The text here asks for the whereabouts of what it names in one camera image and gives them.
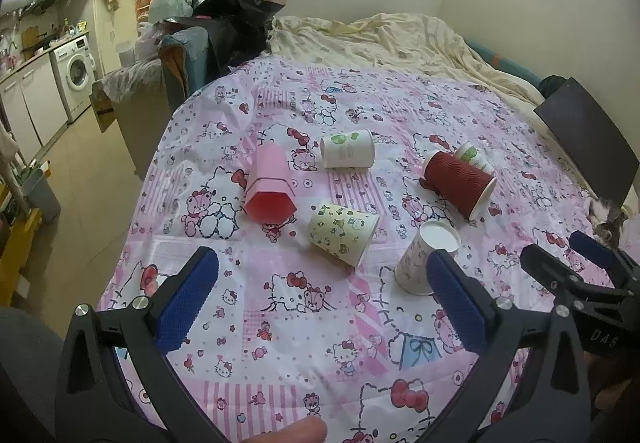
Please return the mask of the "operator thumb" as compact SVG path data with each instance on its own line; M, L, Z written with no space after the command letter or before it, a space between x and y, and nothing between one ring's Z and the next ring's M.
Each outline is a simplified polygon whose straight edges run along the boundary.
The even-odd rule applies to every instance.
M309 416L279 431L248 437L243 443L324 443L328 428L319 417Z

